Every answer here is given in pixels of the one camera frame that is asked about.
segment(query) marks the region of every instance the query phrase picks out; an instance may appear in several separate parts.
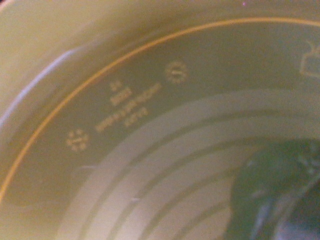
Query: green object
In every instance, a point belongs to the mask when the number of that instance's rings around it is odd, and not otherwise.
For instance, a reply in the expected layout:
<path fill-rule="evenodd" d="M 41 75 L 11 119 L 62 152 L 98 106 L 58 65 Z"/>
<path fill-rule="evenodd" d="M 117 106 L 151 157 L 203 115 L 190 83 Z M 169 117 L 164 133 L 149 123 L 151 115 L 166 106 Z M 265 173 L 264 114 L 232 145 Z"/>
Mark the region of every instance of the green object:
<path fill-rule="evenodd" d="M 252 156 L 233 186 L 232 219 L 226 239 L 289 239 L 278 237 L 278 232 L 288 226 L 291 232 L 303 232 L 291 234 L 291 239 L 308 239 L 304 235 L 310 232 L 314 240 L 319 239 L 319 220 L 312 213 L 316 209 L 308 210 L 315 207 L 305 204 L 319 202 L 315 191 L 319 170 L 320 141 L 317 140 L 275 143 Z M 293 225 L 292 219 L 298 219 L 299 224 Z"/>

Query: dark green item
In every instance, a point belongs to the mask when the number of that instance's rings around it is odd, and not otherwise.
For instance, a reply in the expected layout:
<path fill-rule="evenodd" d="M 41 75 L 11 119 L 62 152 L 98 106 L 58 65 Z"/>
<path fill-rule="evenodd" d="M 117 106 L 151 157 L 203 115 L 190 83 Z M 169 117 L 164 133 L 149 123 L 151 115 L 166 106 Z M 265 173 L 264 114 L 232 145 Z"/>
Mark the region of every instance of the dark green item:
<path fill-rule="evenodd" d="M 319 179 L 320 141 L 275 143 L 255 154 L 234 182 L 225 239 L 319 240 Z"/>

